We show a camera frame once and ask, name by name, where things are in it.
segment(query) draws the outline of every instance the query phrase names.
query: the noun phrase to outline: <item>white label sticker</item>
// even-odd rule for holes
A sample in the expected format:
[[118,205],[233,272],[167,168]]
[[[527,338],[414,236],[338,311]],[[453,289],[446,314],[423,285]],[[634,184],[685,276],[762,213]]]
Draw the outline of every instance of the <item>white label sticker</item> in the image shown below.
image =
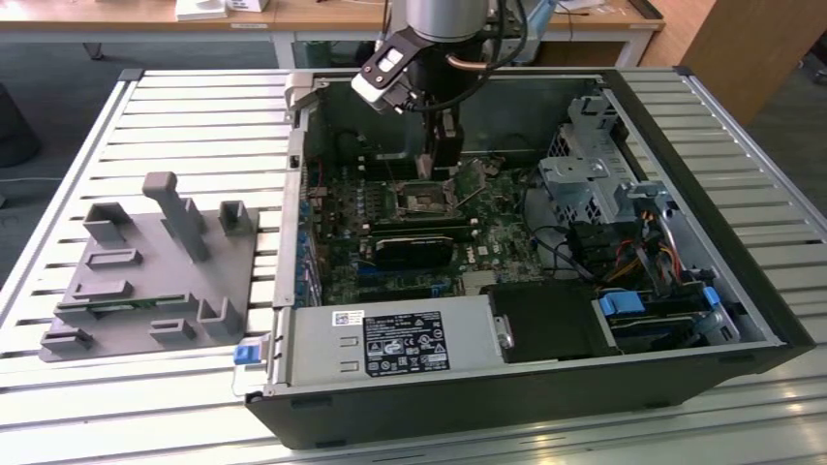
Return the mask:
[[230,25],[230,27],[233,29],[267,29],[269,28],[266,24],[257,23],[257,22],[250,22],[250,23],[235,22],[234,24]]
[[334,312],[334,326],[362,326],[365,310]]

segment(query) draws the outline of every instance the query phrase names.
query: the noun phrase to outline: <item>power supply label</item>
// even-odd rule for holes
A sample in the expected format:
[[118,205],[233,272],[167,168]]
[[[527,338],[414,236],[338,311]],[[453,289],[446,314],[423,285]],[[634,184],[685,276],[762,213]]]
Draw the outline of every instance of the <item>power supply label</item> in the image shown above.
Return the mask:
[[451,368],[439,312],[365,317],[365,371],[410,375]]

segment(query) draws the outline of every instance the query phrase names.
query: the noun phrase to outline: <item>warning symbol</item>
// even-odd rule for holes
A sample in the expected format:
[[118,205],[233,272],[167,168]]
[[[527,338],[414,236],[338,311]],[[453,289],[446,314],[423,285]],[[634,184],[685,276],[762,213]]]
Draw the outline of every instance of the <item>warning symbol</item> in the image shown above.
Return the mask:
[[383,355],[383,345],[379,342],[371,342],[367,348],[367,355],[370,357],[381,357]]

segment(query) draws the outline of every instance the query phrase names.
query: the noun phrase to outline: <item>green circuit board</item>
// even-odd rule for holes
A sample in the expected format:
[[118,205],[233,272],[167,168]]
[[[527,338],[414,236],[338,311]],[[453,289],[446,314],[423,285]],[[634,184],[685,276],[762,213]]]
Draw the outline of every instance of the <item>green circuit board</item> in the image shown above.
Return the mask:
[[[519,211],[525,170],[501,170],[499,164],[473,158],[441,182],[365,182],[350,175],[331,182],[317,213],[325,304],[465,295],[463,275],[475,271],[490,271],[503,283],[542,279],[543,266]],[[450,264],[378,271],[369,252],[379,239],[361,234],[362,225],[407,228],[433,218],[462,218],[474,224],[474,236],[454,243]]]

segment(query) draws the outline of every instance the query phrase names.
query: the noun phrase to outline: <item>gray plastic base plate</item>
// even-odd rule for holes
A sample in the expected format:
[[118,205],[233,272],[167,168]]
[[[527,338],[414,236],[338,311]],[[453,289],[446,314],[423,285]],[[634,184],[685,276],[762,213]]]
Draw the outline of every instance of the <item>gray plastic base plate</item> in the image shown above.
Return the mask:
[[[71,320],[71,325],[62,318],[55,318],[44,334],[40,358],[44,361],[73,360],[238,343],[247,325],[259,226],[258,210],[250,209],[249,213],[253,223],[250,232],[226,235],[219,212],[203,212],[202,237],[210,249],[210,259],[201,263],[193,262],[182,243],[173,239],[162,223],[162,214],[134,215],[133,223],[118,226],[126,239],[125,247],[138,250],[139,260],[107,264],[106,257],[113,248],[105,249],[90,238],[62,305],[87,302],[77,298],[85,294],[85,289],[91,293],[109,293],[110,288],[113,294],[103,300],[150,299],[153,302],[162,296],[179,295],[185,301],[174,300],[171,304],[162,305],[165,308],[145,301],[121,307],[99,304],[93,311],[83,307],[69,310],[77,313],[71,318],[63,315],[66,320]],[[125,286],[118,289],[125,281],[129,283],[127,289],[123,289]],[[229,315],[223,317],[226,298],[230,306],[226,307]],[[207,309],[202,308],[205,301],[209,303]],[[66,311],[59,306],[56,316]],[[210,317],[219,323],[211,325]]]

